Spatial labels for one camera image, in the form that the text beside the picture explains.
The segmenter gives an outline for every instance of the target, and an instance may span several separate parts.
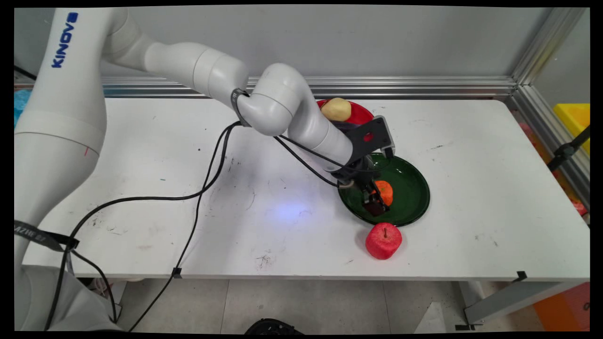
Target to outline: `white table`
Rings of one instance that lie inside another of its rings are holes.
[[[41,229],[69,234],[86,212],[119,197],[199,190],[218,135],[236,121],[214,100],[106,101],[107,135],[96,170]],[[386,117],[396,155],[416,166],[431,190],[428,211],[400,228],[403,242],[391,259],[368,254],[371,225],[346,209],[335,188],[274,139],[237,127],[223,173],[201,202],[182,276],[511,281],[525,271],[528,278],[511,287],[552,282],[530,285],[539,287],[520,298],[530,301],[590,279],[589,229],[501,102],[357,102]],[[107,277],[168,277],[195,204],[111,206],[80,230],[78,251]],[[25,263],[58,266],[60,253],[31,244]],[[77,258],[74,270],[97,276]],[[488,299],[476,304],[492,308]],[[470,318],[488,318],[484,312]]]

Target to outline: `red plate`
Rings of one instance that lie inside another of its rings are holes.
[[[317,101],[317,104],[319,107],[322,107],[328,101],[329,100],[319,100],[319,101]],[[373,120],[373,118],[374,118],[373,114],[371,112],[369,112],[366,108],[364,108],[364,107],[360,106],[359,104],[356,104],[352,101],[350,101],[350,104],[352,105],[352,115],[350,115],[350,118],[348,120],[346,120],[346,122],[349,122],[351,124],[356,124],[356,125],[362,125],[362,124],[366,124],[367,122]]]

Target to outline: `tiled floor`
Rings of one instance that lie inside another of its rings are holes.
[[[118,325],[129,329],[164,284],[128,283]],[[135,331],[243,334],[260,318],[276,318],[304,334],[403,334],[440,302],[446,331],[454,332],[464,323],[462,300],[454,282],[177,279]],[[530,306],[478,330],[542,331],[542,325]]]

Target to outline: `white robotic arm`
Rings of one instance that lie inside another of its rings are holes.
[[[100,61],[154,73],[233,108],[262,134],[289,137],[338,163],[352,143],[320,112],[303,77],[269,66],[246,95],[239,60],[198,43],[164,45],[141,32],[125,8],[58,8],[42,67],[14,132],[14,219],[37,227],[92,173],[106,131]],[[319,157],[327,171],[338,166]],[[14,236],[15,329],[41,330],[58,270],[23,267],[29,240]],[[71,275],[63,281],[56,329],[116,329],[102,303]]]

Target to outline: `kinova logo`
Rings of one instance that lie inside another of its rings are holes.
[[[54,59],[52,60],[52,68],[61,68],[61,65],[65,61],[65,57],[67,56],[67,53],[65,51],[69,47],[69,42],[71,41],[70,32],[74,29],[74,27],[70,25],[70,23],[74,24],[76,21],[76,12],[70,12],[69,14],[67,14],[67,22],[65,22],[65,25],[67,25],[67,27],[63,30],[63,34],[61,34],[57,53],[54,56]]]

